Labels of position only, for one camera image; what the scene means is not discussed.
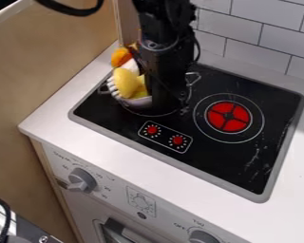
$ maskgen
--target knob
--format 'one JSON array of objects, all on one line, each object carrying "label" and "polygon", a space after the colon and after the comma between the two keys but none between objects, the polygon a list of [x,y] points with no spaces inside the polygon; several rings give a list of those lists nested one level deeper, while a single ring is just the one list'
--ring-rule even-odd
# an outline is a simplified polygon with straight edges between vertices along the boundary
[{"label": "knob", "polygon": [[220,243],[212,235],[203,231],[194,231],[189,237],[190,243]]},{"label": "knob", "polygon": [[71,192],[91,193],[98,185],[96,179],[87,171],[75,168],[68,176],[71,184],[67,187]]}]

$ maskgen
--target oven door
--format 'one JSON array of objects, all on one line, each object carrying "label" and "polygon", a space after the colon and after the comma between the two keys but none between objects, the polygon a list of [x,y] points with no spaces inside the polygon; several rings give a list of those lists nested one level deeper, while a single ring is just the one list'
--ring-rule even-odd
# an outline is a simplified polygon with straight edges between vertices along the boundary
[{"label": "oven door", "polygon": [[93,225],[97,235],[104,243],[154,243],[135,232],[127,229],[122,223],[109,218],[105,224],[94,220]]}]

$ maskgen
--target tile grout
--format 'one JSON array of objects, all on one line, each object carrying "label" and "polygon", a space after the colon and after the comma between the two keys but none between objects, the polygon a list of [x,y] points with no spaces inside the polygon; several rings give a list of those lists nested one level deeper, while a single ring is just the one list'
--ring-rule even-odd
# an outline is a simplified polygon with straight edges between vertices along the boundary
[{"label": "tile grout", "polygon": [[285,75],[287,75],[287,73],[288,73],[288,71],[289,71],[289,69],[290,69],[292,57],[293,57],[293,56],[291,55],[291,56],[290,56],[290,59],[289,59],[289,63],[288,63],[288,65],[287,65],[287,67],[286,67]]},{"label": "tile grout", "polygon": [[224,49],[223,49],[223,57],[225,57],[227,45],[228,45],[228,38],[225,38]]},{"label": "tile grout", "polygon": [[234,0],[231,0],[231,3],[230,3],[230,10],[229,10],[229,12],[230,12],[230,15],[232,15],[232,7],[233,7],[233,1],[234,1]]},{"label": "tile grout", "polygon": [[304,14],[303,14],[300,29],[299,29],[300,32],[302,32],[303,25],[304,25]]},{"label": "tile grout", "polygon": [[258,39],[258,43],[257,45],[259,46],[260,45],[260,40],[261,40],[261,37],[262,37],[262,31],[264,30],[264,24],[261,25],[261,29],[260,29],[260,33],[259,33],[259,39]]}]

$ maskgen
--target oven handle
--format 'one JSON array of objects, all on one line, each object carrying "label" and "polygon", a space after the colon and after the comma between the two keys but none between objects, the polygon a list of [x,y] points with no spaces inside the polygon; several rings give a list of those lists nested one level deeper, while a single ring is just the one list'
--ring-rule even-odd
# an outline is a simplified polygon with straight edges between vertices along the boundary
[{"label": "oven handle", "polygon": [[119,243],[154,243],[127,229],[123,224],[112,218],[109,218],[102,227],[107,233],[109,233],[109,236],[114,237],[116,242]]}]

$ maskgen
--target toy kitchen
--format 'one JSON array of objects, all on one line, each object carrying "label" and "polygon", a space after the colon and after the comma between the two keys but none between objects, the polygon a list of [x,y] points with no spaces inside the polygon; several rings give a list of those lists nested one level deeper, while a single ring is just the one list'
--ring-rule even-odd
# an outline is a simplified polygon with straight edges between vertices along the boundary
[{"label": "toy kitchen", "polygon": [[[133,2],[153,39],[155,2]],[[79,242],[304,242],[304,80],[206,51],[184,10],[203,9],[160,2],[162,45],[123,47],[114,1],[119,42],[19,125]]]}]

